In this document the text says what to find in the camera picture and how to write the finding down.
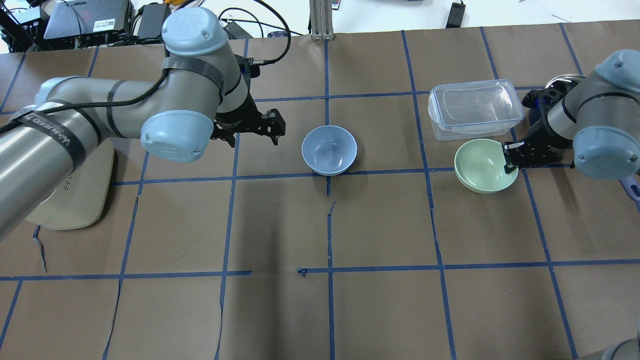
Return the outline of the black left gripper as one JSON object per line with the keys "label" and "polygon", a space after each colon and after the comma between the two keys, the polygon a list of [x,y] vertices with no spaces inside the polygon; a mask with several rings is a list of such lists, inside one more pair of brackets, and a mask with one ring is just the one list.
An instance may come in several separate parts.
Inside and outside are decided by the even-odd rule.
{"label": "black left gripper", "polygon": [[222,111],[215,114],[214,130],[210,135],[212,141],[224,141],[232,148],[236,145],[236,133],[254,133],[267,137],[272,145],[278,146],[279,137],[286,135],[286,122],[281,112],[272,108],[265,113],[258,107],[250,93],[252,71],[256,69],[249,59],[236,55],[240,76],[238,83],[226,94],[224,100],[230,100],[230,105],[224,105]]}

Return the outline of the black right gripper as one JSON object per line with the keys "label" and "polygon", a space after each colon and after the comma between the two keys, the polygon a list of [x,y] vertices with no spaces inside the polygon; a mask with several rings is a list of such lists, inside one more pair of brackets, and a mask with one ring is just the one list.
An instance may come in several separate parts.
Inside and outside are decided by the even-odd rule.
{"label": "black right gripper", "polygon": [[552,85],[533,89],[522,98],[522,106],[528,109],[530,130],[521,141],[502,143],[505,174],[562,161],[563,153],[571,148],[572,142],[553,130],[548,116],[571,89],[572,85]]}

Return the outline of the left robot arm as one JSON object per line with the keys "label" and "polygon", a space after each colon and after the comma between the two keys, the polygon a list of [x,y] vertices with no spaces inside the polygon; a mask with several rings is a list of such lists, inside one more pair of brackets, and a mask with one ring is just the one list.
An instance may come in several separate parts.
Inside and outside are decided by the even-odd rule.
{"label": "left robot arm", "polygon": [[43,203],[106,139],[138,139],[158,158],[197,161],[212,140],[236,145],[254,133],[277,145],[280,112],[260,112],[250,73],[205,7],[170,14],[161,36],[169,55],[154,83],[70,76],[44,82],[34,107],[1,128],[1,237]]}

